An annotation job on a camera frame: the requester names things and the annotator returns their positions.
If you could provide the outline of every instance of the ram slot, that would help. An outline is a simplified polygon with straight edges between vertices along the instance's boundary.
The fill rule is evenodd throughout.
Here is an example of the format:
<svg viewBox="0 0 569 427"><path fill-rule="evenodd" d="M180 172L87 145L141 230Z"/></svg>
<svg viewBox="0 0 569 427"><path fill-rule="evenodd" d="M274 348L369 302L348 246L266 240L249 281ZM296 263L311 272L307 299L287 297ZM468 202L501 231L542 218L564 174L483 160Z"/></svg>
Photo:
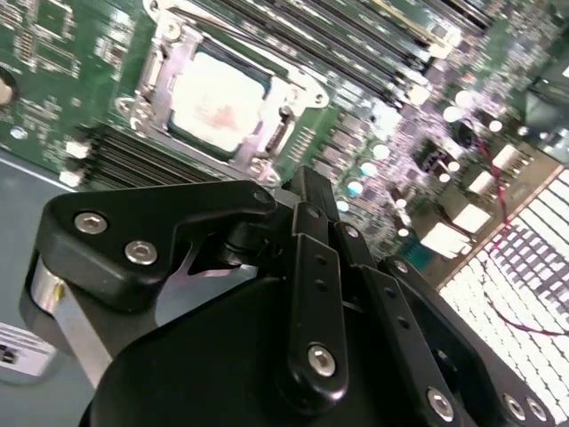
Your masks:
<svg viewBox="0 0 569 427"><path fill-rule="evenodd" d="M463 0L423 0L438 15L473 36L481 36L492 26L492 20Z"/></svg>
<svg viewBox="0 0 569 427"><path fill-rule="evenodd" d="M268 7L268 3L263 0L257 0L257 4L262 4ZM301 20L300 16L295 16L291 14L291 12L296 12L298 15L298 9L290 7L290 5L286 8L285 4L281 4L281 7L275 11L275 13L278 13L281 18L292 23L296 28L301 29L307 34L316 30L318 34L318 42L325 44L325 48L328 52L337 52L340 56L348 58L363 69L370 71L373 70L373 73L377 75L375 79L381 84L386 85L386 87L389 85L391 78L398 72L397 68L385 62L381 62L377 58L373 57L373 55L370 55L369 52L356 48L346 39L342 40L341 37L334 36L334 34L331 34L329 27L315 25L315 22L307 19L307 17L303 17Z"/></svg>
<svg viewBox="0 0 569 427"><path fill-rule="evenodd" d="M380 38L388 43L392 49L400 53L410 52L418 57L428 57L429 53L423 49L427 42L423 32L415 31L415 35L409 34L405 29L389 21L386 17L378 14L354 0L319 0L321 7L329 12L341 16L346 22L357 26L368 36Z"/></svg>
<svg viewBox="0 0 569 427"><path fill-rule="evenodd" d="M364 32L350 26L349 22L338 18L311 0L303 0L302 4L305 9L299 9L288 3L281 3L280 9L295 14L299 20L328 34L334 38L336 43L343 44L346 48L349 48L351 44L355 45L359 54L369 62L377 63L378 67L387 65L391 67L390 72L397 72L398 67L410 57L410 53L404 54L391 48L389 44L381 44L381 39L377 35L375 38L369 37Z"/></svg>
<svg viewBox="0 0 569 427"><path fill-rule="evenodd" d="M96 128L88 138L94 145L88 158L90 181L120 188L217 181L194 166L107 126Z"/></svg>
<svg viewBox="0 0 569 427"><path fill-rule="evenodd" d="M263 31L266 31L272 37L280 38L284 43L291 44L302 57L311 59L322 68L333 70L339 77L367 90L372 95L385 101L390 100L389 89L383 83L374 81L365 74L365 72L369 73L371 70L355 69L353 65L338 60L331 55L325 45L309 41L303 35L293 31L291 27L282 24L278 20L271 19L265 13L252 9L251 6L244 4L242 0L221 0L220 3L240 20L250 22L252 25L262 28ZM281 13L275 11L274 14L279 16ZM281 52L281 54L289 56L287 52ZM298 61L294 57L291 57L291 59L293 62Z"/></svg>

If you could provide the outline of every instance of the screw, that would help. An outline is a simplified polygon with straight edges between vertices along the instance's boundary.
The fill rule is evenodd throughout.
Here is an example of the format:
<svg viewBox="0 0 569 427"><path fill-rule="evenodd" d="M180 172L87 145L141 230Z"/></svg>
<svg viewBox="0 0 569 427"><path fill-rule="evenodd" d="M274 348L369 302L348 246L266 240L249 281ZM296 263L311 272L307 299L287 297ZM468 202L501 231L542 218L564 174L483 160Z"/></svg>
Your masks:
<svg viewBox="0 0 569 427"><path fill-rule="evenodd" d="M454 409L451 402L446 396L437 389L429 389L427 391L427 399L429 399L430 407L444 421L450 423L454 419Z"/></svg>
<svg viewBox="0 0 569 427"><path fill-rule="evenodd" d="M401 271L402 273L408 273L409 269L407 268L407 265L404 262L401 261L395 261L395 266L397 267L397 269L399 271Z"/></svg>
<svg viewBox="0 0 569 427"><path fill-rule="evenodd" d="M14 126L10 130L10 135L15 140L25 140L28 137L28 133L26 132L26 130L22 127L19 127L19 126Z"/></svg>
<svg viewBox="0 0 569 427"><path fill-rule="evenodd" d="M538 418L538 420L543 421L543 422L548 421L548 416L539 403L537 403L532 398L526 398L525 401L529 405L533 414Z"/></svg>
<svg viewBox="0 0 569 427"><path fill-rule="evenodd" d="M359 233L357 232L357 230L355 228L353 228L351 225L346 227L346 231L353 238L357 238L359 236Z"/></svg>
<svg viewBox="0 0 569 427"><path fill-rule="evenodd" d="M139 265L152 265L158 259L158 251L149 242L135 240L124 249L124 254L130 262Z"/></svg>
<svg viewBox="0 0 569 427"><path fill-rule="evenodd" d="M506 403L506 407L509 411L519 420L525 420L525 412L524 409L517 403L517 400L512 398L509 394L504 394L504 402Z"/></svg>
<svg viewBox="0 0 569 427"><path fill-rule="evenodd" d="M100 234L108 227L107 220L98 213L85 212L75 217L75 226L85 234Z"/></svg>
<svg viewBox="0 0 569 427"><path fill-rule="evenodd" d="M313 345L309 348L309 364L320 376L332 376L336 372L336 361L324 347Z"/></svg>
<svg viewBox="0 0 569 427"><path fill-rule="evenodd" d="M181 37L181 26L175 20L172 20L166 24L164 29L164 37L170 43L177 42Z"/></svg>
<svg viewBox="0 0 569 427"><path fill-rule="evenodd" d="M253 194L254 197L259 200L261 203L270 203L272 197L269 195L267 191L263 191L262 189L255 191Z"/></svg>

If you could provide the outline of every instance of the green circuit board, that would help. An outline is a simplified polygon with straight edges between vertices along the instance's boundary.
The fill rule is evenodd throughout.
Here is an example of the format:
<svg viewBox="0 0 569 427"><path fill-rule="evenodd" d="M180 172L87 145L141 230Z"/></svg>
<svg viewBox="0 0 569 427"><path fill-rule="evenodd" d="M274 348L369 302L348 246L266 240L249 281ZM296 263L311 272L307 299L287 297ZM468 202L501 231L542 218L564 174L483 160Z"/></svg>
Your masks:
<svg viewBox="0 0 569 427"><path fill-rule="evenodd" d="M17 81L19 92L16 102L0 109L0 148L60 173L68 168L67 146L77 139L77 128L105 125L140 149L220 179L251 178L274 187L298 165L313 165L331 178L342 207L349 208L346 218L365 232L374 252L392 252L403 240L390 220L388 188L404 188L411 211L442 190L413 160L425 138L450 132L440 111L429 106L444 101L450 85L459 85L475 91L477 105L493 116L510 114L510 94L531 83L530 71L548 59L563 29L547 1L471 3L480 13L465 18L453 11L465 4L458 0L286 0L278 7L242 0L0 0L0 68ZM196 14L196 6L204 13ZM275 131L283 140L279 150L249 158L236 172L233 160L195 155L191 141L179 141L170 131L158 138L147 124L137 127L141 80L168 13L191 22L237 61L249 68L258 64L290 87L302 86L294 86L298 70L308 74L322 90L317 100L324 96L325 102L305 102L290 127ZM284 63L291 67L275 71ZM425 100L411 100L410 93L425 89ZM345 134L352 137L349 146L336 144L336 136ZM388 147L386 158L374 154L378 145ZM118 180L130 157L111 154L98 160L100 170L86 166L89 180L81 188L160 183L162 175L145 181L139 171L137 180ZM469 153L462 157L464 165L476 161ZM369 164L373 173L366 174ZM354 190L354 182L361 189Z"/></svg>

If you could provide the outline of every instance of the black metal bracket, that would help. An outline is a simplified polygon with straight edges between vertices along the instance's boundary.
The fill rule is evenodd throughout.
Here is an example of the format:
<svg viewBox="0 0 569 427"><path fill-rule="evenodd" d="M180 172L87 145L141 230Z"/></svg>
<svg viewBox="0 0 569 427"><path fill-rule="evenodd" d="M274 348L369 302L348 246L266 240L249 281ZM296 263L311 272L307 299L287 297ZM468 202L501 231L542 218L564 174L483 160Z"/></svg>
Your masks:
<svg viewBox="0 0 569 427"><path fill-rule="evenodd" d="M179 246L275 211L273 197L249 181L70 194L45 207L36 250L48 270L109 307L144 310L177 268ZM83 213L100 215L108 230L95 235L79 230L75 220ZM125 248L136 241L154 246L155 262L137 265L127 259Z"/></svg>
<svg viewBox="0 0 569 427"><path fill-rule="evenodd" d="M284 191L277 203L254 183L216 182L68 195L45 208L22 301L31 292L57 319L53 336L62 332L82 364L91 349L108 358L91 371L93 427L553 425L413 267L376 265L362 234L340 221L327 179L301 168ZM104 231L81 231L84 213L103 218ZM156 251L147 265L126 252L140 241ZM184 257L190 276L241 264L259 275L152 330L148 314ZM74 325L68 307L80 310ZM128 334L115 339L111 318ZM386 384L391 392L378 392Z"/></svg>

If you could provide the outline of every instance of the electronic component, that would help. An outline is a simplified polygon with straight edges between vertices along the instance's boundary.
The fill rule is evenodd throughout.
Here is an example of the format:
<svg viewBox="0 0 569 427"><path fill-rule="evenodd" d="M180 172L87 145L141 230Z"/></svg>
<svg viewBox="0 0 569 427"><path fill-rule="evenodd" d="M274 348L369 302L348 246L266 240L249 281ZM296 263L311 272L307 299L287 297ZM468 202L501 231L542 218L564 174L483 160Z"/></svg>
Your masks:
<svg viewBox="0 0 569 427"><path fill-rule="evenodd" d="M469 233L476 234L492 218L483 208L478 206L456 187L445 190L440 198L450 221Z"/></svg>
<svg viewBox="0 0 569 427"><path fill-rule="evenodd" d="M60 172L60 181L72 189L84 183L86 177L85 163L77 158L66 158L65 168Z"/></svg>
<svg viewBox="0 0 569 427"><path fill-rule="evenodd" d="M504 127L504 124L500 120L486 111L479 110L476 115L477 119L480 120L480 123L490 130L490 132L499 132Z"/></svg>
<svg viewBox="0 0 569 427"><path fill-rule="evenodd" d="M456 122L452 125L453 137L456 142L465 149L471 149L477 143L477 136L470 123Z"/></svg>
<svg viewBox="0 0 569 427"><path fill-rule="evenodd" d="M186 15L161 13L139 89L118 109L128 106L122 112L134 131L201 165L277 185L274 163L297 121L328 108L330 96L297 65L216 36ZM306 148L294 148L299 159Z"/></svg>
<svg viewBox="0 0 569 427"><path fill-rule="evenodd" d="M360 134L369 129L369 124L364 120L354 117L351 114L347 114L340 121L341 126L346 129L350 134Z"/></svg>
<svg viewBox="0 0 569 427"><path fill-rule="evenodd" d="M502 171L507 171L524 156L516 147L506 142L496 142L488 151L493 165Z"/></svg>
<svg viewBox="0 0 569 427"><path fill-rule="evenodd" d="M65 151L75 158L88 158L92 145L87 141L67 141Z"/></svg>
<svg viewBox="0 0 569 427"><path fill-rule="evenodd" d="M0 67L0 109L15 102L20 89L15 77L6 68Z"/></svg>
<svg viewBox="0 0 569 427"><path fill-rule="evenodd" d="M339 199L336 202L336 207L338 208L338 211L341 212L342 214L345 214L346 212L349 211L349 203L344 199Z"/></svg>
<svg viewBox="0 0 569 427"><path fill-rule="evenodd" d="M464 117L464 112L455 107L454 105L449 105L443 111L443 119L446 123L454 123Z"/></svg>
<svg viewBox="0 0 569 427"><path fill-rule="evenodd" d="M569 128L558 107L567 99L566 48L549 50L558 19L543 13L527 26L545 6L521 2L504 18L501 4L467 1L143 0L141 9L108 0L102 11L41 0L34 19L29 2L4 2L2 67L20 88L15 97L6 85L0 91L1 148L81 189L205 176L276 188L312 165L350 202L356 225L377 230L369 243L383 256L399 242L384 200L392 186L413 188L404 194L413 211L480 160L468 126L484 120L473 109L504 122L490 149L503 139L525 153L511 138L522 126L535 145L558 145ZM532 69L544 71L531 93L555 114L530 101L515 111L523 105L512 91L533 80ZM97 84L80 85L85 78ZM516 127L505 111L519 117ZM80 124L105 128L85 139ZM484 140L496 129L485 126ZM421 157L425 139L436 147ZM75 173L66 157L84 160L84 176L65 176ZM361 189L350 191L353 181ZM481 196L494 197L494 188Z"/></svg>
<svg viewBox="0 0 569 427"><path fill-rule="evenodd" d="M377 160L387 160L391 156L391 149L385 144L377 144L372 149L373 156Z"/></svg>
<svg viewBox="0 0 569 427"><path fill-rule="evenodd" d="M340 171L336 167L328 165L327 163L320 160L315 160L312 167L315 171L320 173L322 176L325 176L332 182L336 181L338 175L340 174Z"/></svg>
<svg viewBox="0 0 569 427"><path fill-rule="evenodd" d="M451 173L461 169L461 164L432 140L425 141L423 150L415 157L415 163L423 172L431 173L442 183L449 182Z"/></svg>
<svg viewBox="0 0 569 427"><path fill-rule="evenodd" d="M358 138L354 138L353 136L350 136L342 131L334 132L332 135L332 143L336 147L350 151L356 151L358 149L361 149L363 146L363 143Z"/></svg>
<svg viewBox="0 0 569 427"><path fill-rule="evenodd" d="M393 225L397 231L397 235L401 238L407 238L411 234L409 228L405 225L401 217L397 214L393 215Z"/></svg>
<svg viewBox="0 0 569 427"><path fill-rule="evenodd" d="M170 120L177 129L233 153L259 125L266 96L268 88L253 75L198 52L172 87Z"/></svg>
<svg viewBox="0 0 569 427"><path fill-rule="evenodd" d="M364 192L364 184L362 184L360 181L351 180L348 182L348 185L346 187L348 188L348 193L352 197L361 196Z"/></svg>
<svg viewBox="0 0 569 427"><path fill-rule="evenodd" d="M441 183L446 184L451 180L451 175L449 174L449 170L445 167L445 165L437 162L435 167L432 169L432 174L435 176Z"/></svg>
<svg viewBox="0 0 569 427"><path fill-rule="evenodd" d="M403 196L403 193L399 191L397 187L392 187L389 189L389 196L391 201L398 209L405 209L407 207L407 200Z"/></svg>
<svg viewBox="0 0 569 427"><path fill-rule="evenodd" d="M363 162L359 166L359 169L360 169L360 171L362 171L362 174L364 176L367 176L368 178L373 178L379 172L377 169L377 166L374 165L372 162Z"/></svg>
<svg viewBox="0 0 569 427"><path fill-rule="evenodd" d="M470 90L464 89L458 85L451 85L447 90L449 100L454 101L454 104L459 109L471 109L474 105L474 94Z"/></svg>
<svg viewBox="0 0 569 427"><path fill-rule="evenodd" d="M421 244L445 258L454 259L469 247L469 237L443 220L433 205L413 213L411 220Z"/></svg>
<svg viewBox="0 0 569 427"><path fill-rule="evenodd" d="M480 165L471 166L462 177L462 183L468 191L483 196L493 185L493 175Z"/></svg>
<svg viewBox="0 0 569 427"><path fill-rule="evenodd" d="M322 154L320 156L326 161L330 162L332 165L346 167L354 163L353 158L349 154L342 153L334 147L330 146L325 146L322 149Z"/></svg>

